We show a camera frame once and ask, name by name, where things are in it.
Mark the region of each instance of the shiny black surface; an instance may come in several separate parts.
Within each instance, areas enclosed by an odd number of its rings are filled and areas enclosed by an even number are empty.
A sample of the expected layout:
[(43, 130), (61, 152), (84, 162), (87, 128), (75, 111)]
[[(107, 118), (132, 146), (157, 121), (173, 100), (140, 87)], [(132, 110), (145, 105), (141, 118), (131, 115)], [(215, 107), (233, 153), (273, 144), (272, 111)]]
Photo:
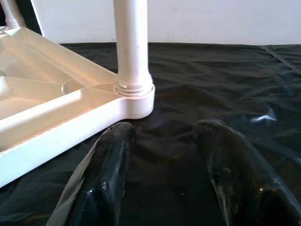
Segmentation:
[[(114, 43), (65, 46), (117, 72)], [(301, 70), (301, 45), (268, 48)], [(301, 78), (295, 70), (259, 46), (151, 43), (149, 56), (155, 107), (149, 117), (129, 121), (138, 130), (137, 151), (121, 226), (225, 225), (192, 135), (193, 124), (208, 118), (246, 136), (301, 201)], [(100, 134), (1, 188), (0, 225), (44, 226)]]
[(227, 225), (301, 225), (301, 205), (242, 134), (220, 120), (199, 121), (193, 133)]
[(47, 226), (118, 226), (135, 142), (130, 123), (109, 127), (71, 175)]

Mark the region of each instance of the white panel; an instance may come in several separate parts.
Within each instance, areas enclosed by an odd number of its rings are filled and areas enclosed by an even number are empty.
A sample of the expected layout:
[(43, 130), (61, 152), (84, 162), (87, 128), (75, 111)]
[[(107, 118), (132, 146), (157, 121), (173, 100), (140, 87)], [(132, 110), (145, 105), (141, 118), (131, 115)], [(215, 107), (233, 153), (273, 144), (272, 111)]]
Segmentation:
[[(32, 0), (59, 43), (115, 41), (113, 0)], [(300, 44), (300, 0), (149, 0), (149, 42)]]

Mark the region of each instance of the black tarp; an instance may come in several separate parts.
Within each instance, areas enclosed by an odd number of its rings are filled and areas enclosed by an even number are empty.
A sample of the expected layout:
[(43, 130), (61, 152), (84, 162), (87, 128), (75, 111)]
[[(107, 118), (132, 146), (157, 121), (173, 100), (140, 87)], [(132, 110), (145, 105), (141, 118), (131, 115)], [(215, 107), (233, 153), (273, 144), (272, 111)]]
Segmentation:
[[(64, 46), (117, 72), (113, 43)], [(149, 59), (155, 106), (145, 119), (126, 120), (138, 148), (121, 226), (225, 225), (192, 137), (192, 125), (207, 118), (244, 134), (301, 201), (301, 45), (151, 43)], [(100, 134), (1, 188), (0, 226), (45, 225)]]

